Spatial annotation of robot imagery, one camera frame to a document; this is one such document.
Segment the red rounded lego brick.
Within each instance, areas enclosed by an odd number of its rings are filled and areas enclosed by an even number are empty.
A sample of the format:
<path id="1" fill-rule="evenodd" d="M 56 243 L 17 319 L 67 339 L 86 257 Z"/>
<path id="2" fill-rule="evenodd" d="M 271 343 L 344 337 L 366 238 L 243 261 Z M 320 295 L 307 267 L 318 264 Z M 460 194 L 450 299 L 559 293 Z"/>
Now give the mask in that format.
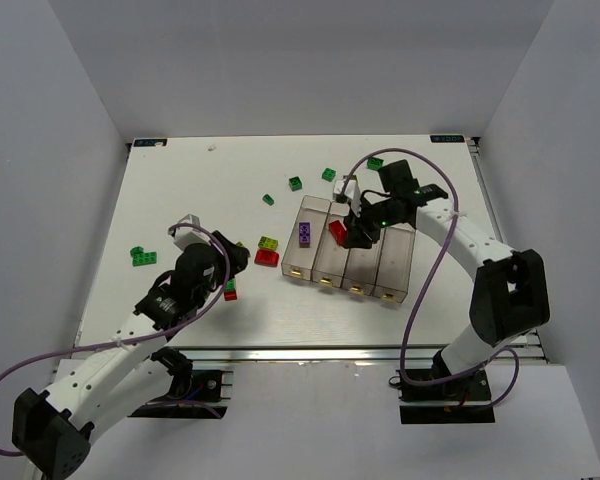
<path id="1" fill-rule="evenodd" d="M 279 254 L 273 250 L 258 249 L 254 263 L 261 266 L 276 267 L 279 262 Z"/>

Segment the large red lego brick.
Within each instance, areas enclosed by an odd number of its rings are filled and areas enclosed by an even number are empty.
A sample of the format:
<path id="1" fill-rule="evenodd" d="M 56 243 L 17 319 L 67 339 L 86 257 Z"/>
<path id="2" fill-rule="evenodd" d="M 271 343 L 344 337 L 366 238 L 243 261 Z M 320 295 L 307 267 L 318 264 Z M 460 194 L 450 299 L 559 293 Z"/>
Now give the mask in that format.
<path id="1" fill-rule="evenodd" d="M 343 247 L 347 238 L 347 230 L 343 223 L 339 220 L 332 221 L 328 224 L 328 230 L 334 238 L 336 244 Z"/>

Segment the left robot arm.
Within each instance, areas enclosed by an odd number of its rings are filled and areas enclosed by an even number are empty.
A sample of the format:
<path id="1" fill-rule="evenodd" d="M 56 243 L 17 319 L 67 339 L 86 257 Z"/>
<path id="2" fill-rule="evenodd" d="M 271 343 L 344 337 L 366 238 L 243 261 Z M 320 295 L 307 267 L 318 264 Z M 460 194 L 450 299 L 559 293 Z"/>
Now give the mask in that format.
<path id="1" fill-rule="evenodd" d="M 15 401 L 12 441 L 45 479 L 66 479 L 108 429 L 155 399 L 178 404 L 194 385 L 192 362 L 169 346 L 174 328 L 200 313 L 209 296 L 244 271 L 249 250 L 215 231 L 179 241 L 173 269 L 156 278 L 114 334 L 41 392 Z"/>

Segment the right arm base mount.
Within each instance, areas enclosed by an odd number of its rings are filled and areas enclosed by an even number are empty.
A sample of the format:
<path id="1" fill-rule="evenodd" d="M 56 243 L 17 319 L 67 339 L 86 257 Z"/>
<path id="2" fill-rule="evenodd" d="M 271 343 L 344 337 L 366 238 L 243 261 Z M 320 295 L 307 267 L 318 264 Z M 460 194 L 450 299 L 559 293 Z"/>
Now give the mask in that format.
<path id="1" fill-rule="evenodd" d="M 492 394 L 484 370 L 435 386 L 414 386 L 399 374 L 389 386 L 399 393 L 402 425 L 493 424 Z"/>

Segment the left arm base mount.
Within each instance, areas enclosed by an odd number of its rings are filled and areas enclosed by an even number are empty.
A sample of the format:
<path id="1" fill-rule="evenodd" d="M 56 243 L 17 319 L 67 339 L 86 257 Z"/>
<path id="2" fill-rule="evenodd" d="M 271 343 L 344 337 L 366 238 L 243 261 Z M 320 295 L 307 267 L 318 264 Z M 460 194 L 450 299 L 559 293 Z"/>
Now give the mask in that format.
<path id="1" fill-rule="evenodd" d="M 171 377 L 165 394 L 136 409 L 131 418 L 222 419 L 233 389 L 233 372 L 219 368 L 199 369 L 181 352 L 162 348 L 150 359 L 167 368 Z"/>

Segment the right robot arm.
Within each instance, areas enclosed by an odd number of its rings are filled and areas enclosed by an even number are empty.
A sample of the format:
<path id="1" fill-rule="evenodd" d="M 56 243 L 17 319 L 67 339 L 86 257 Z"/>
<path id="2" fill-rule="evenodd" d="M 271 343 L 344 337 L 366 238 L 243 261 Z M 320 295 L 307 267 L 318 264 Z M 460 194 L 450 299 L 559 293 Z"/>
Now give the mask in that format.
<path id="1" fill-rule="evenodd" d="M 337 181 L 333 198 L 345 203 L 346 249 L 369 249 L 380 233 L 407 224 L 441 248 L 431 269 L 453 258 L 473 282 L 469 325 L 436 353 L 430 376 L 404 381 L 417 387 L 459 382 L 484 368 L 519 336 L 550 319 L 544 261 L 533 249 L 517 251 L 491 237 L 464 216 L 453 186 L 422 185 L 409 164 L 400 160 L 378 171 L 381 201 L 369 202 L 351 175 Z"/>

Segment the tiny green lego brick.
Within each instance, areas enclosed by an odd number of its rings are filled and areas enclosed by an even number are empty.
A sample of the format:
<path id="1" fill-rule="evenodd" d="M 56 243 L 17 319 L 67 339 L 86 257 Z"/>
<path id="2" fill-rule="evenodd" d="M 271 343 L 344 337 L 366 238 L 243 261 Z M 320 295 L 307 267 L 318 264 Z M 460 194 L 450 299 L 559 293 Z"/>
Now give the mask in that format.
<path id="1" fill-rule="evenodd" d="M 262 197 L 262 200 L 269 206 L 272 206 L 275 203 L 274 199 L 269 194 L 265 194 Z"/>

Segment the purple lego brick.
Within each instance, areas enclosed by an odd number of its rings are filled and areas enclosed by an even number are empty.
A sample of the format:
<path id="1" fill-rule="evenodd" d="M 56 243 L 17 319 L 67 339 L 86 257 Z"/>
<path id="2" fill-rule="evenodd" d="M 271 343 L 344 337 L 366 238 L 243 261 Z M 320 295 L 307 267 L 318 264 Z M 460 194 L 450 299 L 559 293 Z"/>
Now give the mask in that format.
<path id="1" fill-rule="evenodd" d="M 298 243 L 300 248 L 309 248 L 311 246 L 311 223 L 298 223 Z"/>

